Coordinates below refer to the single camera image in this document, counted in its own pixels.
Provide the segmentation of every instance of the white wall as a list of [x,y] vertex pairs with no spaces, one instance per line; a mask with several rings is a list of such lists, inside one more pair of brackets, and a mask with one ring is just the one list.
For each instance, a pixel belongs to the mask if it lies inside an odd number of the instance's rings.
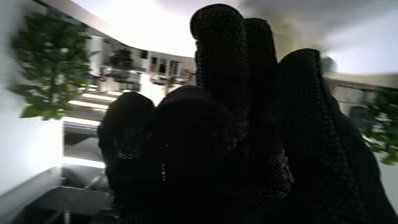
[[[7,85],[21,79],[9,41],[27,10],[43,10],[30,0],[0,0],[0,198],[52,167],[60,165],[62,158],[62,122],[18,118],[25,101],[7,91]],[[41,180],[43,186],[53,179],[59,179],[59,175],[50,175]],[[30,200],[48,189],[28,190],[30,192],[16,192],[16,197],[7,195],[7,200],[0,200],[0,220],[11,212],[7,209],[14,209],[9,205],[16,200],[23,202],[18,195],[27,195],[25,200]]]
[[354,24],[329,36],[338,46],[327,52],[336,60],[338,72],[354,75],[396,74],[398,4],[366,22]]

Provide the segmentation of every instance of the finger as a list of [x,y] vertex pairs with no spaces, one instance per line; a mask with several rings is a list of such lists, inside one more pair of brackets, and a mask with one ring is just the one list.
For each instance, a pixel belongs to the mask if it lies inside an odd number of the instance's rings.
[[284,57],[277,79],[282,143],[293,191],[300,191],[295,200],[302,201],[295,214],[325,223],[366,223],[368,212],[336,127],[339,111],[329,100],[316,50],[298,50]]
[[286,196],[290,172],[286,156],[275,129],[275,46],[268,23],[245,19],[249,65],[251,65],[251,122],[249,122],[249,167],[252,181],[266,184]]
[[151,100],[135,92],[124,93],[110,104],[98,127],[110,189],[131,213],[151,201],[162,182],[160,162],[146,150],[146,124],[153,111]]
[[190,21],[197,40],[197,86],[229,111],[231,148],[247,136],[249,64],[243,18],[226,5],[204,7]]

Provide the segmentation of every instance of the black glove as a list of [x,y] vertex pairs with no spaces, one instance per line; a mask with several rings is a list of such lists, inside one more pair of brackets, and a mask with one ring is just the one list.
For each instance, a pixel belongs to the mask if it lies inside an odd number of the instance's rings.
[[398,223],[318,51],[277,64],[268,24],[226,5],[204,7],[190,25],[199,88],[181,87],[156,109],[126,93],[99,126],[124,220]]

